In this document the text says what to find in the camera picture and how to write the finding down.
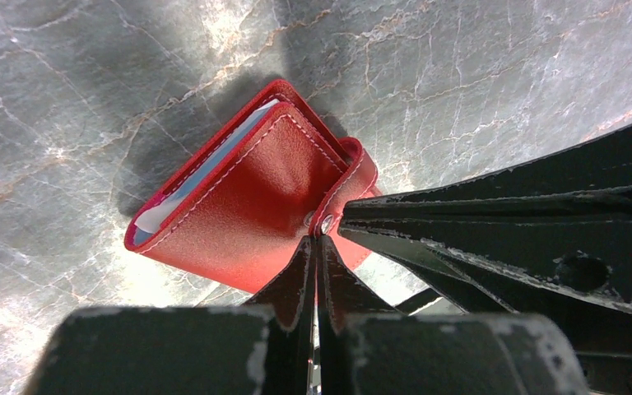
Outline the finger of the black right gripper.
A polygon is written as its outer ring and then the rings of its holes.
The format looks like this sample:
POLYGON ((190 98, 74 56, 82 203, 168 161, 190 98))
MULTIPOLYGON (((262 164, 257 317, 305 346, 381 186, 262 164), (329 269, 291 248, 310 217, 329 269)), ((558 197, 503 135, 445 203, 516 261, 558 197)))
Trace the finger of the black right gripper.
POLYGON ((349 202, 344 218, 632 221, 632 124, 455 184, 349 202))

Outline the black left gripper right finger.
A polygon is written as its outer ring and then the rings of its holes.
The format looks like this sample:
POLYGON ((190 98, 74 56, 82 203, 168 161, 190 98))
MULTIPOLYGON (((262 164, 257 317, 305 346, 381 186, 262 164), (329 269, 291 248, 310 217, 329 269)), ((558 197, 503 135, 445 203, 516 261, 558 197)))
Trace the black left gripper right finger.
POLYGON ((358 394, 369 362, 368 320, 401 312, 375 294, 344 263, 332 238, 318 238, 318 325, 323 394, 358 394))

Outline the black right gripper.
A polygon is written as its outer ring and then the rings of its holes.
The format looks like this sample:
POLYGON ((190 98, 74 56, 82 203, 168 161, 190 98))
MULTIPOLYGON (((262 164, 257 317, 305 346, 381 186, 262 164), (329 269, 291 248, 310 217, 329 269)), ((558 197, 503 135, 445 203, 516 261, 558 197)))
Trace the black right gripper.
MULTIPOLYGON (((351 214, 339 231, 420 266, 466 263, 632 314, 632 220, 351 214)), ((632 394, 632 316, 563 318, 561 330, 593 392, 632 394)))

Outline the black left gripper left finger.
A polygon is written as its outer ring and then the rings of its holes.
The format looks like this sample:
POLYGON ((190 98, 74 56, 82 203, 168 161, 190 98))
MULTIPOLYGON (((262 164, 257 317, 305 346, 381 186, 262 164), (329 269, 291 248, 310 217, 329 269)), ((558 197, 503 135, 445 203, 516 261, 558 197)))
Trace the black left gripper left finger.
POLYGON ((266 306, 274 318, 263 363, 262 394, 309 394, 314 353, 314 238, 301 239, 289 263, 246 305, 266 306))

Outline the red leather card holder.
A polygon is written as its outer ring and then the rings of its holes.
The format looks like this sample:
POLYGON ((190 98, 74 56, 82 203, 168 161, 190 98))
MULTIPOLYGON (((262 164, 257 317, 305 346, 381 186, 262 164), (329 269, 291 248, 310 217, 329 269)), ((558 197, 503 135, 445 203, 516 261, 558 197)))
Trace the red leather card holder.
POLYGON ((306 235, 357 268, 369 250, 337 233, 344 206, 379 191, 376 164, 336 137, 286 80, 263 88, 142 206, 125 248, 255 293, 306 235))

